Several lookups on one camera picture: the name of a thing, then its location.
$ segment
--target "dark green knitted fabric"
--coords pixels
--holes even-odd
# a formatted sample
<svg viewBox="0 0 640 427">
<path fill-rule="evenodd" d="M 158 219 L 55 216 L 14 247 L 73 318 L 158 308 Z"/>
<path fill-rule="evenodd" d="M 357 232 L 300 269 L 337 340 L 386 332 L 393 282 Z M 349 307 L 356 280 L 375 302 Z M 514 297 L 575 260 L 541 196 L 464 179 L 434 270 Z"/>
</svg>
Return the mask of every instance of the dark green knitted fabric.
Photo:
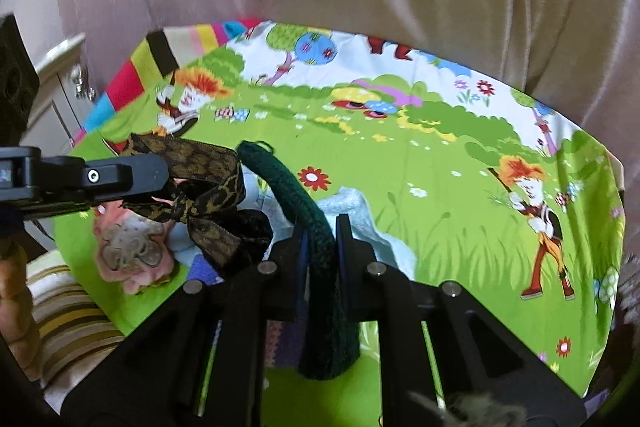
<svg viewBox="0 0 640 427">
<path fill-rule="evenodd" d="M 358 325 L 347 322 L 340 305 L 338 256 L 331 228 L 314 200 L 273 153 L 243 141 L 238 155 L 269 184 L 287 219 L 302 223 L 308 234 L 309 310 L 298 370 L 313 380 L 338 377 L 358 358 L 360 341 Z"/>
</svg>

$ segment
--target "leopard print ribbon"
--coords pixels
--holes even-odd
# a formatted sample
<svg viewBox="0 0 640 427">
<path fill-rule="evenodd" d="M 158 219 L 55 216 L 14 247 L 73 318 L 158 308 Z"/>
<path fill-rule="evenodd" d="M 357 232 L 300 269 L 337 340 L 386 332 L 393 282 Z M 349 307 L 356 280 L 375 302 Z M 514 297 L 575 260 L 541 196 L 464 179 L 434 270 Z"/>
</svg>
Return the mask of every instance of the leopard print ribbon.
<svg viewBox="0 0 640 427">
<path fill-rule="evenodd" d="M 262 212 L 236 209 L 245 190 L 234 150 L 168 136 L 132 134 L 120 155 L 145 153 L 166 161 L 170 179 L 155 198 L 126 198 L 124 207 L 153 221 L 185 223 L 191 239 L 222 277 L 262 259 L 273 232 Z"/>
</svg>

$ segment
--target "colorful striped border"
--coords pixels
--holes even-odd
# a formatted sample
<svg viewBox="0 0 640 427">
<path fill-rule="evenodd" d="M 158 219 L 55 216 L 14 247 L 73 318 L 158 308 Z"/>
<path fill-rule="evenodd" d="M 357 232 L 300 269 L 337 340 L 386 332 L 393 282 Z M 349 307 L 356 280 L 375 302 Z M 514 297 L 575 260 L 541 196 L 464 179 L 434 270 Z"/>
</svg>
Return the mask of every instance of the colorful striped border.
<svg viewBox="0 0 640 427">
<path fill-rule="evenodd" d="M 164 28 L 146 36 L 98 99 L 80 131 L 84 136 L 109 120 L 162 78 L 257 26 L 260 19 Z"/>
</svg>

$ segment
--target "striped fabric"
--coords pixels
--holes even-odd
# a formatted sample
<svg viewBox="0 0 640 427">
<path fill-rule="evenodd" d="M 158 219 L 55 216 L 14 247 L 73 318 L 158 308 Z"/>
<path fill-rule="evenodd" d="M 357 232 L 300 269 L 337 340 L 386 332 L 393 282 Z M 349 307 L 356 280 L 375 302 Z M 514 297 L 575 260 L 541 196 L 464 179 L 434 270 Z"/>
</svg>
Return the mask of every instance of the striped fabric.
<svg viewBox="0 0 640 427">
<path fill-rule="evenodd" d="M 94 110 L 74 137 L 74 144 L 98 129 L 116 111 L 139 97 L 174 70 L 223 46 L 260 23 L 258 19 L 222 24 L 199 24 L 164 28 L 146 36 L 96 102 Z"/>
<path fill-rule="evenodd" d="M 44 398 L 60 412 L 67 393 L 124 337 L 76 282 L 57 251 L 30 263 L 27 284 L 42 338 Z"/>
</svg>

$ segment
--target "white cabinet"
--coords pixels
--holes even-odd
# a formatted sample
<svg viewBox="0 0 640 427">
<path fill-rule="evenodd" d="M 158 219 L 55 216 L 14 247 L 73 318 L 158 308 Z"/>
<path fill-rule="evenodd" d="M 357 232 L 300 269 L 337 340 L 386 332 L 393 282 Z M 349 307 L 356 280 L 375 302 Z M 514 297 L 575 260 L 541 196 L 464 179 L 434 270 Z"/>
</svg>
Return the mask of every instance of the white cabinet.
<svg viewBox="0 0 640 427">
<path fill-rule="evenodd" d="M 39 147 L 43 156 L 60 156 L 70 153 L 72 138 L 81 123 L 92 110 L 93 102 L 86 87 L 78 89 L 80 49 L 84 36 L 76 36 L 61 42 L 35 65 L 40 77 L 40 89 L 33 103 L 27 131 L 20 145 Z M 26 222 L 25 229 L 47 250 L 56 247 L 53 241 L 51 219 Z"/>
</svg>

